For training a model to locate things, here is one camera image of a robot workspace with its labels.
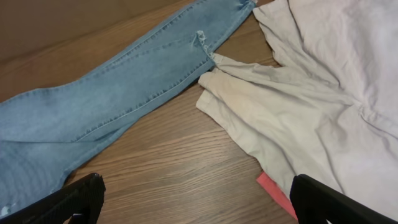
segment clothing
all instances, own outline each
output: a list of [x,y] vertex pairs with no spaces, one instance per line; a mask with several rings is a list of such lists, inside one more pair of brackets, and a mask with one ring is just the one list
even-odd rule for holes
[[290,202],[286,195],[280,190],[278,185],[265,172],[262,172],[257,178],[257,183],[259,183],[261,187],[272,197],[272,199],[274,199],[278,205],[286,210],[289,215],[298,220],[292,202]]
[[216,55],[197,107],[289,196],[307,174],[398,220],[397,1],[253,10],[280,68]]
[[194,2],[81,79],[1,103],[1,214],[58,190],[71,171],[213,67],[212,52],[254,6]]

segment pink fabric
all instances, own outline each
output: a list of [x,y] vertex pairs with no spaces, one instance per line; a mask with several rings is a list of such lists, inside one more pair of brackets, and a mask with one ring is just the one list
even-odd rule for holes
[[278,185],[265,173],[257,178],[257,182],[261,187],[269,193],[269,195],[278,203],[284,210],[286,210],[293,218],[297,220],[296,213],[290,200],[280,190]]

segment ripped jeans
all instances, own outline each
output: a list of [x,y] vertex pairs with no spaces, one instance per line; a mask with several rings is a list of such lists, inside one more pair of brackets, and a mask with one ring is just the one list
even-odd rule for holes
[[60,189],[73,170],[214,66],[251,0],[179,10],[79,80],[0,104],[0,217]]

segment cream garment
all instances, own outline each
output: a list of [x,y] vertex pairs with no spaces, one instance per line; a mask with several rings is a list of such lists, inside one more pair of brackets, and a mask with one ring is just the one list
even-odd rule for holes
[[276,0],[254,15],[283,67],[215,55],[197,107],[287,196],[307,174],[398,220],[398,1]]

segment frayed hole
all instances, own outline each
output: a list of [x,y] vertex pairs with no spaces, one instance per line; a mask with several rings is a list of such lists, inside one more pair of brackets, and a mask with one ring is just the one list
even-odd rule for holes
[[204,31],[203,30],[198,30],[197,31],[197,36],[198,36],[198,40],[199,40],[200,44],[203,47],[203,50],[207,54],[207,56],[209,56],[209,58],[211,58],[211,59],[214,59],[214,53],[213,52],[208,52],[209,46],[207,46],[205,44],[206,36],[205,36]]
[[8,215],[9,213],[11,213],[11,208],[10,208],[10,206],[6,205],[0,211],[0,217],[4,217],[4,216]]

